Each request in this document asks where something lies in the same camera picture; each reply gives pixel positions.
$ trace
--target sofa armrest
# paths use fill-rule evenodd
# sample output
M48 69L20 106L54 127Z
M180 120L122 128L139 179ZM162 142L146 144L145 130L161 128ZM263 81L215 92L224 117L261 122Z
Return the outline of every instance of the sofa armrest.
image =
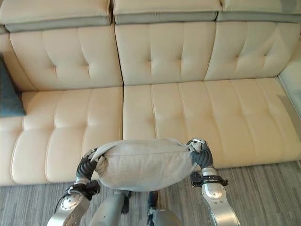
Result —
M291 60L279 74L279 78L301 119L301 37Z

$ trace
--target blue cushion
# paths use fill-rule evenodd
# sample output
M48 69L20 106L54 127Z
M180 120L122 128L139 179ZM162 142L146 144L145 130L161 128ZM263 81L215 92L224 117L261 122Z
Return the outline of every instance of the blue cushion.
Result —
M2 60L0 61L0 117L23 116L25 111Z

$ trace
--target gray carpet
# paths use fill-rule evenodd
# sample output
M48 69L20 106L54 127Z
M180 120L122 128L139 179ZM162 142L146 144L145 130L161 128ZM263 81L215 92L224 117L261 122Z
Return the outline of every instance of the gray carpet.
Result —
M229 180L229 203L242 226L301 226L301 162L222 169ZM70 183L0 187L1 226L44 226L55 204ZM112 190L102 186L81 221L88 225L93 213ZM120 226L145 226L147 193L133 193L130 212L121 216ZM189 179L159 191L159 205L173 210L184 226L209 226L200 188Z

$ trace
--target sofa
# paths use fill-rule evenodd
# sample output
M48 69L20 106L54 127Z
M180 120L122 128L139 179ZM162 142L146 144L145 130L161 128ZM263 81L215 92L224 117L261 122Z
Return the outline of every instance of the sofa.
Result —
M20 2L0 8L26 112L0 118L1 186L73 181L120 139L200 137L217 168L301 159L299 0Z

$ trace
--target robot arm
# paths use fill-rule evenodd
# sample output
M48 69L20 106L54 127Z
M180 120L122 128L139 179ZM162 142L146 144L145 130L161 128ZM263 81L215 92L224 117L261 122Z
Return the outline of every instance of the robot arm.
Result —
M47 226L78 226L89 208L92 196L100 192L97 181L91 181L97 161L90 161L96 149L92 149L80 161L76 172L76 182L61 197L62 202Z
M202 175L193 172L190 176L192 187L202 187L204 202L210 210L214 226L240 226L240 222L228 203L224 186L228 185L213 167L211 151L204 140L192 139L187 143L191 158L202 168Z

